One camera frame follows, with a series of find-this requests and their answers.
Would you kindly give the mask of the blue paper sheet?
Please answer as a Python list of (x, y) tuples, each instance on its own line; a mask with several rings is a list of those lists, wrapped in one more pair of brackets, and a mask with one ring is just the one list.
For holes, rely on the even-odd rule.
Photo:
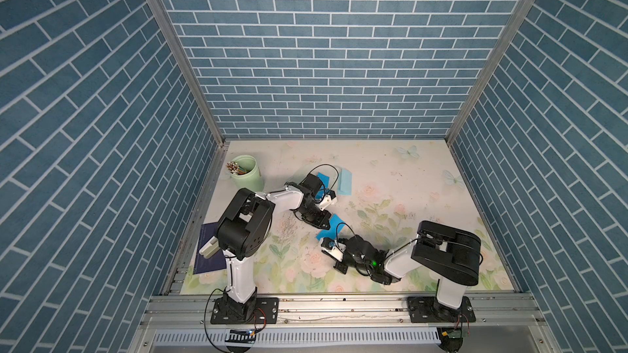
[(317, 194), (315, 196), (315, 199), (317, 201), (319, 201), (319, 200), (322, 200), (325, 197), (325, 195), (327, 194), (327, 192), (328, 192), (329, 184), (330, 184), (330, 178), (327, 175), (323, 174), (323, 173), (317, 173), (317, 177), (320, 179), (320, 181), (322, 183), (319, 191), (317, 192)]
[(337, 234), (340, 233), (343, 228), (344, 221), (336, 214), (334, 214), (330, 219), (330, 228), (328, 230), (321, 230), (317, 234), (316, 239), (322, 240), (323, 238), (330, 238), (334, 240), (337, 237)]

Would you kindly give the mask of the light blue square paper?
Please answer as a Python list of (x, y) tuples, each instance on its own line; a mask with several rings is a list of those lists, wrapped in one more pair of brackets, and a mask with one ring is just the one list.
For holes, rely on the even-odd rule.
[(353, 175), (346, 168), (340, 169), (340, 178), (338, 181), (337, 194), (342, 196), (350, 196), (353, 192)]

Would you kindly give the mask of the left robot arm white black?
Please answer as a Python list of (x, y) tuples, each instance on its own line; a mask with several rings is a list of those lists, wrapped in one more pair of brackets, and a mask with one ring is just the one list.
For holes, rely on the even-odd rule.
[(302, 222), (329, 230), (332, 213), (327, 209), (337, 195), (332, 187), (309, 173), (300, 183), (287, 182), (277, 191), (237, 191), (218, 221), (215, 243), (227, 261), (227, 287), (221, 299), (228, 310), (249, 317), (258, 289), (253, 281), (253, 255), (262, 246), (277, 214), (294, 212)]

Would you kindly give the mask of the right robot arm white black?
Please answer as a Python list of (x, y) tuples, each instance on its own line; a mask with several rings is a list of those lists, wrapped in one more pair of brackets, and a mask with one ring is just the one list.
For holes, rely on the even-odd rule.
[(424, 266), (438, 274), (433, 297), (407, 299), (413, 323), (474, 323), (474, 309), (465, 292), (479, 283), (483, 262), (482, 241), (466, 230), (436, 222), (420, 222), (416, 237), (396, 250), (374, 247), (360, 235), (320, 239), (322, 252), (335, 259), (335, 269), (345, 274), (355, 269), (372, 281), (389, 286)]

